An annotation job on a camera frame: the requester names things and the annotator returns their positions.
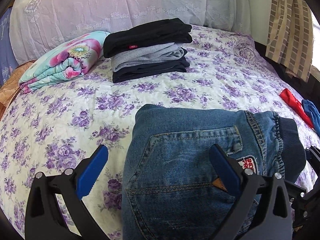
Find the orange brown blanket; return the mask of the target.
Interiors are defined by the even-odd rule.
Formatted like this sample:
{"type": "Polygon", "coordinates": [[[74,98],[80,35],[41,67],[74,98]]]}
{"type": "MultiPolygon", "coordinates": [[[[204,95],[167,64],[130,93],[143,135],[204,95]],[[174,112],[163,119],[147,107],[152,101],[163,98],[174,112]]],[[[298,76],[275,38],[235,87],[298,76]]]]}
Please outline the orange brown blanket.
{"type": "Polygon", "coordinates": [[[9,77],[8,81],[1,87],[0,95],[1,95],[1,114],[2,118],[5,110],[9,107],[14,97],[16,97],[17,93],[20,91],[20,87],[18,85],[19,79],[25,73],[25,71],[34,63],[35,61],[29,61],[25,64],[20,65],[16,68],[12,75],[9,77]]]}

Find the folded teal pink floral blanket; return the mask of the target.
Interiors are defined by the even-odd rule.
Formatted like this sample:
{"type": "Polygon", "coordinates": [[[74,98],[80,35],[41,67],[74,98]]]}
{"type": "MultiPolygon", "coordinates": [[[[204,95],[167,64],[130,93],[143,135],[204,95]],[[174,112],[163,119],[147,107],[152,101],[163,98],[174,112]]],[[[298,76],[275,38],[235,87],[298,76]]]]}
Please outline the folded teal pink floral blanket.
{"type": "Polygon", "coordinates": [[[70,81],[89,72],[103,55],[106,31],[94,31],[65,42],[37,59],[19,79],[24,94],[70,81]]]}

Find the beige checked curtain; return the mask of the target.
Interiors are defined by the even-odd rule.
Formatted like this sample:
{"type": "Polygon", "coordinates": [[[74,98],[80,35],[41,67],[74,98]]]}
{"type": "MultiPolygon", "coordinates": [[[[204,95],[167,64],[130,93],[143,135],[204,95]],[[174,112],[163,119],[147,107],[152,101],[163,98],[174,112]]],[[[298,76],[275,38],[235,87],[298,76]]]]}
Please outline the beige checked curtain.
{"type": "Polygon", "coordinates": [[[305,0],[271,0],[266,56],[286,73],[308,82],[313,58],[313,24],[305,0]]]}

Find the red cloth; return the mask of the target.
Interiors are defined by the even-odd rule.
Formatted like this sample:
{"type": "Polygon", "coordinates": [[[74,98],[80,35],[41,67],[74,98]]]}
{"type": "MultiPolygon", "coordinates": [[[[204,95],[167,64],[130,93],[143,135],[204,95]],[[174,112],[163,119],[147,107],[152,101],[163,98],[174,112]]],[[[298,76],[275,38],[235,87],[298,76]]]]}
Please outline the red cloth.
{"type": "Polygon", "coordinates": [[[296,97],[287,89],[285,88],[279,96],[281,99],[290,107],[292,108],[300,118],[311,128],[313,129],[313,123],[311,119],[307,116],[304,112],[302,104],[296,99],[296,97]]]}

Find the folded black garment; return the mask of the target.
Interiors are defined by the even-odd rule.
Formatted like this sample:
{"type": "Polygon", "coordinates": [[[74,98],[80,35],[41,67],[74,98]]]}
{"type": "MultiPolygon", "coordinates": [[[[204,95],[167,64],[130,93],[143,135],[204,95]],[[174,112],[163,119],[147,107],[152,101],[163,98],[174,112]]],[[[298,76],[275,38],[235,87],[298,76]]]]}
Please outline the folded black garment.
{"type": "Polygon", "coordinates": [[[141,24],[129,30],[108,35],[104,40],[103,54],[111,58],[119,53],[166,43],[191,43],[192,26],[179,18],[141,24]]]}

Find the blue patterned pillow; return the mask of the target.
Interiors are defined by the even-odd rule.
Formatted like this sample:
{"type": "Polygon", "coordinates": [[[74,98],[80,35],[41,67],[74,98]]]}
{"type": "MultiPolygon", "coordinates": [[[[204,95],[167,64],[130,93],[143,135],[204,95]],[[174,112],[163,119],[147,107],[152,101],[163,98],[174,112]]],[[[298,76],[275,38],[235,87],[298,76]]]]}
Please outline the blue patterned pillow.
{"type": "Polygon", "coordinates": [[[10,15],[12,7],[9,7],[1,17],[1,40],[0,40],[0,68],[1,68],[1,86],[9,79],[12,72],[18,67],[18,63],[14,56],[10,37],[10,15]]]}

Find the blue denim kids pants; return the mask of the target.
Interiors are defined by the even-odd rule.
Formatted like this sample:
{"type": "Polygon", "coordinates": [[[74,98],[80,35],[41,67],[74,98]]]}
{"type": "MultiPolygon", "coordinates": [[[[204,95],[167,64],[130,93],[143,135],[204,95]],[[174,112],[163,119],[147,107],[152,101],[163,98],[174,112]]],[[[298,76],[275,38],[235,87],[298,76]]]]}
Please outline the blue denim kids pants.
{"type": "Polygon", "coordinates": [[[242,168],[295,182],[306,155],[293,119],[276,112],[143,106],[122,188],[123,239],[208,239],[235,199],[215,184],[210,148],[242,168]]]}

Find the folded dark navy garment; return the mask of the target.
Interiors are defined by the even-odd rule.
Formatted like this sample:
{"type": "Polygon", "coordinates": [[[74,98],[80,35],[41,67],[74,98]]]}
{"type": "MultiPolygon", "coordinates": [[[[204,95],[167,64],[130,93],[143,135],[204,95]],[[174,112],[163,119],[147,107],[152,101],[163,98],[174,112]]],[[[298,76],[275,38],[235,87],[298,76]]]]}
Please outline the folded dark navy garment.
{"type": "Polygon", "coordinates": [[[140,64],[133,67],[125,67],[112,75],[113,83],[139,79],[141,77],[159,75],[168,72],[186,73],[190,63],[183,56],[179,60],[165,61],[161,63],[140,64]]]}

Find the blue cloth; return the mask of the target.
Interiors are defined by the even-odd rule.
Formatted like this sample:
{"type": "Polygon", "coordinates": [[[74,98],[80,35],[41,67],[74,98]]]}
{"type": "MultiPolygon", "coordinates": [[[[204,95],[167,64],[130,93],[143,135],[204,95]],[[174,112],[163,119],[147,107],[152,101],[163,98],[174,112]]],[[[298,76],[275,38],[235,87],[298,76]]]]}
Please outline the blue cloth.
{"type": "Polygon", "coordinates": [[[320,113],[316,106],[310,100],[303,99],[302,106],[306,115],[310,118],[314,130],[316,131],[317,135],[320,137],[320,113]]]}

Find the lavender lace pillow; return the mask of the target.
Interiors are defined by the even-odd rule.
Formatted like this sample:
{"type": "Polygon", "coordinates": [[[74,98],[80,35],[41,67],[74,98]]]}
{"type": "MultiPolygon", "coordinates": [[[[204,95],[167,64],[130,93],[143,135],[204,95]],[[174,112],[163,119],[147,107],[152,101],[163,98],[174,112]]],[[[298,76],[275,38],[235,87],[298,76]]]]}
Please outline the lavender lace pillow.
{"type": "Polygon", "coordinates": [[[167,18],[251,32],[249,0],[15,0],[9,36],[23,64],[86,33],[114,33],[167,18]]]}

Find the folded grey garment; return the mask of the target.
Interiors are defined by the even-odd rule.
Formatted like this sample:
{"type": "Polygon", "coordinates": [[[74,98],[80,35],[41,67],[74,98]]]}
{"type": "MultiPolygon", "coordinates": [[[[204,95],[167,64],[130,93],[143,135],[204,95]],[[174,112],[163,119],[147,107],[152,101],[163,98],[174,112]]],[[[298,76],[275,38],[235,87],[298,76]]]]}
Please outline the folded grey garment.
{"type": "Polygon", "coordinates": [[[111,67],[114,72],[122,68],[133,67],[140,64],[162,63],[181,59],[187,51],[180,43],[158,44],[128,50],[111,57],[111,67]]]}

